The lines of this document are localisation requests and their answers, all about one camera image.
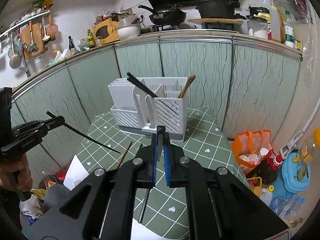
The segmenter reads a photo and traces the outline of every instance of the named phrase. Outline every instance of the wooden handle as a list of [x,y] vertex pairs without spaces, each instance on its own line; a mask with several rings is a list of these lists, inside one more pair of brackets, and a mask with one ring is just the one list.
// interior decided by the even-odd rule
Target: wooden handle
[[190,77],[188,77],[186,85],[183,87],[183,89],[181,90],[181,92],[179,93],[177,98],[183,98],[184,94],[187,92],[188,87],[192,84],[192,82],[195,80],[196,75],[192,75]]
[[117,164],[117,166],[116,166],[115,170],[119,169],[119,167],[120,167],[120,165],[121,165],[121,163],[122,163],[122,161],[123,161],[124,157],[127,155],[128,151],[129,151],[129,149],[130,149],[131,145],[132,145],[132,141],[129,143],[128,147],[125,149],[125,151],[124,151],[123,155],[121,156],[121,159],[120,159],[120,161],[118,162],[118,164]]
[[51,14],[49,14],[49,16],[48,16],[48,20],[49,20],[49,26],[51,27],[51,26],[52,26],[52,22],[51,22]]

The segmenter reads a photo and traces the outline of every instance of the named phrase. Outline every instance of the hand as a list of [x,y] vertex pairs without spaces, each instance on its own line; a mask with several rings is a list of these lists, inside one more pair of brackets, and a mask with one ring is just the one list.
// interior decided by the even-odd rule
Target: hand
[[14,191],[9,178],[7,176],[7,172],[20,171],[18,175],[18,189],[22,191],[30,191],[32,188],[32,178],[31,172],[29,170],[29,164],[27,155],[24,154],[17,161],[6,161],[0,163],[0,186],[6,190]]

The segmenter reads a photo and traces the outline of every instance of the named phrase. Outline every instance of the silver screw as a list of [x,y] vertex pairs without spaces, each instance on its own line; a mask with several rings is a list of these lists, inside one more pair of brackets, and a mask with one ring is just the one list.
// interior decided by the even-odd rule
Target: silver screw
[[143,163],[143,160],[141,158],[134,158],[132,162],[134,165],[140,165],[141,163]]
[[183,164],[186,164],[186,163],[189,163],[190,162],[190,159],[188,157],[181,157],[180,160],[179,160],[181,163]]
[[94,174],[97,176],[97,177],[100,177],[104,174],[104,169],[102,168],[98,168],[94,171]]
[[220,167],[220,168],[218,168],[218,173],[220,175],[226,175],[228,173],[228,170],[224,167]]

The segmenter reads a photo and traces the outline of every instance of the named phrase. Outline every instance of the green cabinet door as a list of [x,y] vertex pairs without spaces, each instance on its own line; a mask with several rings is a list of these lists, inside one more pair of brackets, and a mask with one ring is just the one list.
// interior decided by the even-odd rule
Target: green cabinet door
[[[49,119],[46,114],[49,110],[54,115],[62,115],[67,124],[83,133],[90,127],[67,68],[31,87],[16,99],[16,103],[27,122]],[[83,137],[61,126],[49,131],[41,144],[57,163],[63,166],[76,153],[82,140]]]
[[114,50],[106,49],[67,64],[90,122],[96,115],[109,112],[113,100],[108,85],[120,78]]
[[122,77],[162,77],[158,42],[119,47],[116,54]]
[[300,62],[240,45],[234,62],[224,135],[267,129],[273,138],[292,101]]
[[[12,127],[23,123],[25,123],[25,121],[23,120],[22,115],[19,113],[17,105],[15,102],[13,102],[11,109]],[[27,158],[34,188],[38,187],[42,177],[49,174],[55,174],[60,169],[60,166],[46,153],[46,151],[40,145],[37,145],[28,151]]]
[[231,44],[215,42],[160,43],[164,76],[196,75],[190,86],[189,107],[209,108],[221,128],[226,109]]

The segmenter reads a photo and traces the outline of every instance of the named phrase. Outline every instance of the checkered tablecloth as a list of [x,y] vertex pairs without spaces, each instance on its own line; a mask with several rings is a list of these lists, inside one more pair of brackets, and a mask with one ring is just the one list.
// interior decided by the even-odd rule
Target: checkered tablecloth
[[[123,163],[134,158],[141,143],[151,144],[151,138],[121,132],[110,112],[96,117],[88,132],[93,139],[120,152],[124,152],[130,141],[133,141]],[[214,124],[214,117],[208,109],[188,109],[185,140],[172,143],[181,146],[185,156],[195,159],[203,167],[213,170],[226,167],[248,185],[233,157],[228,140]],[[81,142],[77,156],[88,172],[100,167],[106,170],[114,169],[121,157],[120,154],[108,151],[87,139]],[[156,187],[150,191],[142,224],[160,236],[182,239],[188,235],[185,192],[183,188],[167,187],[164,174],[164,158],[161,158],[157,163]],[[136,193],[133,214],[136,220],[140,214],[145,192],[145,189],[138,189]]]

